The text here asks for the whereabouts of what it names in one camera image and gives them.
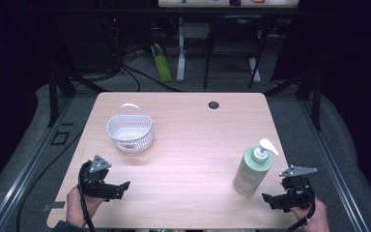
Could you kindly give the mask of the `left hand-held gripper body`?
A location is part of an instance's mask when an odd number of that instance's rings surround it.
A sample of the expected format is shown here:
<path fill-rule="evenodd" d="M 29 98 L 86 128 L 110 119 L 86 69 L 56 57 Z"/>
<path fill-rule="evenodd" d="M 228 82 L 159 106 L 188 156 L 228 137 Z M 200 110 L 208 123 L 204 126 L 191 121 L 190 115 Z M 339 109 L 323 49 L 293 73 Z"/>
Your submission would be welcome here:
<path fill-rule="evenodd" d="M 119 192 L 118 186 L 109 185 L 104 181 L 111 164 L 99 155 L 85 162 L 78 174 L 79 188 L 85 195 L 107 199 Z"/>

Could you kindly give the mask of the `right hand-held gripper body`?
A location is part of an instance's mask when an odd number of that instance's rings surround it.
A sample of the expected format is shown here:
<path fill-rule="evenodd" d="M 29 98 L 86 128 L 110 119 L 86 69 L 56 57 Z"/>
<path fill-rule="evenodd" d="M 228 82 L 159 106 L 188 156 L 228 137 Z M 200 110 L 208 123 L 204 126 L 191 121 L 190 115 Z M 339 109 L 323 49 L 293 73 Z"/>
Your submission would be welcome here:
<path fill-rule="evenodd" d="M 305 209 L 310 206 L 315 197 L 315 192 L 307 175 L 317 171 L 318 169 L 314 167 L 291 165 L 279 174 L 282 177 L 281 185 L 286 191 L 282 199 L 282 210 L 284 212 L 289 212 L 293 207 Z"/>

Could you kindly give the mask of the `green pump bottle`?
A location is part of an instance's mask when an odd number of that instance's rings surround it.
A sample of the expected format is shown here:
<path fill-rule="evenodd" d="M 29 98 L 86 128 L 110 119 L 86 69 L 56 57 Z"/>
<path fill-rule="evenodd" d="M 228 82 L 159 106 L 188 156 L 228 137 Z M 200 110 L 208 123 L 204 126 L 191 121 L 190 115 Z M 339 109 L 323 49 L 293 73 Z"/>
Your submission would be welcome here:
<path fill-rule="evenodd" d="M 278 156 L 279 153 L 267 138 L 244 151 L 233 181 L 239 194 L 250 195 L 256 191 L 273 165 L 272 155 Z"/>

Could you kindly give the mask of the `white perforated plastic basket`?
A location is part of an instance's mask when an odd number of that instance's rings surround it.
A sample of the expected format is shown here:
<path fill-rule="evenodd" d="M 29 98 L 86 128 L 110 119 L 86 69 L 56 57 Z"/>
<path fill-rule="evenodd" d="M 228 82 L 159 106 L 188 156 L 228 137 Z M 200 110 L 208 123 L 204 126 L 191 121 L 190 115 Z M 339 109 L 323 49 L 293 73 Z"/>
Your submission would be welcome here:
<path fill-rule="evenodd" d="M 111 117 L 106 132 L 120 152 L 137 154 L 148 150 L 154 141 L 152 118 L 134 103 L 124 103 Z"/>

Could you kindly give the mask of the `person's left hand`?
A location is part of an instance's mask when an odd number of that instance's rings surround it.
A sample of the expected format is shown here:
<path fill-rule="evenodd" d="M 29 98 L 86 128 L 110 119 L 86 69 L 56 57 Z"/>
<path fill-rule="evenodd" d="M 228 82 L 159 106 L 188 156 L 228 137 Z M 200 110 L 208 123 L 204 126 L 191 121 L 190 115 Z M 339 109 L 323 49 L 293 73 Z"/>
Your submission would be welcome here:
<path fill-rule="evenodd" d="M 103 202 L 102 198 L 94 198 L 91 196 L 84 196 L 86 208 L 90 218 L 92 218 L 100 204 Z M 74 187 L 67 194 L 67 215 L 66 222 L 84 229 L 87 221 L 84 218 L 83 210 L 81 207 L 81 196 L 78 187 Z"/>

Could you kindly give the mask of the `person's right hand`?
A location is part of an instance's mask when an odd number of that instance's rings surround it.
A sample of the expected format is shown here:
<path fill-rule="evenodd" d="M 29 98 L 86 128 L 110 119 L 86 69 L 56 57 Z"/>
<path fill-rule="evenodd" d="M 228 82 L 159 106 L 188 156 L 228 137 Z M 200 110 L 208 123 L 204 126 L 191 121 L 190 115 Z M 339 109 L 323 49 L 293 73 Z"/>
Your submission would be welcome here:
<path fill-rule="evenodd" d="M 306 217 L 310 208 L 301 209 L 299 207 L 291 208 L 291 212 L 297 219 Z M 315 212 L 310 220 L 301 226 L 304 232 L 330 232 L 328 224 L 328 211 L 326 205 L 318 198 L 315 197 Z"/>

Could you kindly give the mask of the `black metal stand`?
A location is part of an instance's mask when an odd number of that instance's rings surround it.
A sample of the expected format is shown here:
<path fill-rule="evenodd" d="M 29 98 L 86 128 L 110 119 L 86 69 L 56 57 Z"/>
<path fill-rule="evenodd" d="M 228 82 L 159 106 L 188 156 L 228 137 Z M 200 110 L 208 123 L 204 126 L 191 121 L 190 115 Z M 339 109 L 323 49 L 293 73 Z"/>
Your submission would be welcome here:
<path fill-rule="evenodd" d="M 306 71 L 292 79 L 283 81 L 281 84 L 273 87 L 265 93 L 266 97 L 273 96 L 294 83 L 299 83 L 300 87 L 295 93 L 295 98 L 298 101 L 306 101 L 309 96 L 312 96 L 312 107 L 311 107 L 311 121 L 315 128 L 319 131 L 321 129 L 320 125 L 320 106 L 321 106 L 321 96 L 322 96 L 322 78 L 315 71 Z"/>
<path fill-rule="evenodd" d="M 59 117 L 59 107 L 58 107 L 58 91 L 66 98 L 73 98 L 76 94 L 75 88 L 72 86 L 71 81 L 75 80 L 89 89 L 95 91 L 96 93 L 105 92 L 104 88 L 99 87 L 99 85 L 93 83 L 92 81 L 84 78 L 77 72 L 73 72 L 69 69 L 65 70 L 53 70 L 49 77 L 49 108 L 50 108 L 50 119 L 48 127 L 51 128 Z"/>

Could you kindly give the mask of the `green bag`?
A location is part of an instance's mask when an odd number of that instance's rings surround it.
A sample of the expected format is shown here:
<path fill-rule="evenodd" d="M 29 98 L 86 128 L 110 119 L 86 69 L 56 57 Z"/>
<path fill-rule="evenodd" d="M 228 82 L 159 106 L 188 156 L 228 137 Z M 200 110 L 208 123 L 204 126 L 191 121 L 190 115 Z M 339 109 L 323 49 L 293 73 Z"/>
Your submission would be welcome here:
<path fill-rule="evenodd" d="M 170 82 L 172 80 L 172 74 L 163 50 L 158 43 L 154 43 L 151 46 L 151 50 L 160 80 L 162 82 Z"/>

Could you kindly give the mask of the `white desk with legs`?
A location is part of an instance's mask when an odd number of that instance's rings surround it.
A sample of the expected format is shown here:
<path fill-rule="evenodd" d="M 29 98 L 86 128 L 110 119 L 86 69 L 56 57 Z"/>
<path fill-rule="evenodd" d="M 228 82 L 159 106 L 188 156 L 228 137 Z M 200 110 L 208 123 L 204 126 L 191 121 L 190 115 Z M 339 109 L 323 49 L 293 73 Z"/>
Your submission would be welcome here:
<path fill-rule="evenodd" d="M 233 6 L 231 2 L 234 0 L 158 0 L 158 6 L 163 9 L 224 9 L 224 10 L 268 10 L 268 9 L 283 9 L 293 10 L 297 7 L 300 0 L 236 0 L 241 2 L 239 5 Z M 186 52 L 185 52 L 185 27 L 183 17 L 179 16 L 179 56 L 177 81 L 185 80 L 186 70 Z"/>

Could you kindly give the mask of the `dark computer with red light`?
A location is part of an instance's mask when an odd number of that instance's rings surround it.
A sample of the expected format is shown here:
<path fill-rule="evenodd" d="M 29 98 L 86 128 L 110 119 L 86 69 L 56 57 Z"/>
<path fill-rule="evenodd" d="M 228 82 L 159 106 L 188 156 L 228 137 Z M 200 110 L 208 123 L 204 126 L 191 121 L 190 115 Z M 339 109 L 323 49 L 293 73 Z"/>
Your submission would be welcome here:
<path fill-rule="evenodd" d="M 116 40 L 124 32 L 122 21 L 115 15 L 103 16 L 101 22 L 105 34 L 112 40 Z"/>

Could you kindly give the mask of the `black chair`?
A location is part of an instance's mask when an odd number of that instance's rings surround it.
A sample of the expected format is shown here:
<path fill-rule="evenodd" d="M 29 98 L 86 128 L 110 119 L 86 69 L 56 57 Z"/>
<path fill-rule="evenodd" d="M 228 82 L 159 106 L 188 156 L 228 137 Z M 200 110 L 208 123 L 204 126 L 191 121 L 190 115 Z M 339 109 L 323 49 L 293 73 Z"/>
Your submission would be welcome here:
<path fill-rule="evenodd" d="M 249 72 L 248 87 L 260 83 L 258 74 L 264 47 L 274 18 L 256 14 L 223 15 L 210 24 L 205 48 L 204 84 L 208 87 L 210 72 Z"/>

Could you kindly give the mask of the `aluminium floor rail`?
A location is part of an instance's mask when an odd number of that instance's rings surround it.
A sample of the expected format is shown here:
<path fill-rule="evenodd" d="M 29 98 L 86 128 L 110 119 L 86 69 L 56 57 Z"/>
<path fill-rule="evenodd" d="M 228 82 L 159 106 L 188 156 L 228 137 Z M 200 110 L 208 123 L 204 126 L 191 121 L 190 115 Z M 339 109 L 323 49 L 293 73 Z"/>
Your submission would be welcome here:
<path fill-rule="evenodd" d="M 61 101 L 60 116 L 49 128 L 46 108 L 37 114 L 0 176 L 0 232 L 50 232 L 48 216 L 80 138 L 71 116 L 74 99 Z"/>
<path fill-rule="evenodd" d="M 368 228 L 368 225 L 361 214 L 361 211 L 354 199 L 354 196 L 352 195 L 348 185 L 346 184 L 345 179 L 339 169 L 339 166 L 337 165 L 333 157 L 333 154 L 330 147 L 328 146 L 323 132 L 317 129 L 312 120 L 312 110 L 308 102 L 299 101 L 299 106 L 302 113 L 305 115 L 306 121 L 322 150 L 322 157 L 327 167 L 329 177 L 332 180 L 335 191 L 340 199 L 344 210 L 346 211 L 347 218 L 349 219 L 356 232 L 370 232 L 370 229 Z"/>

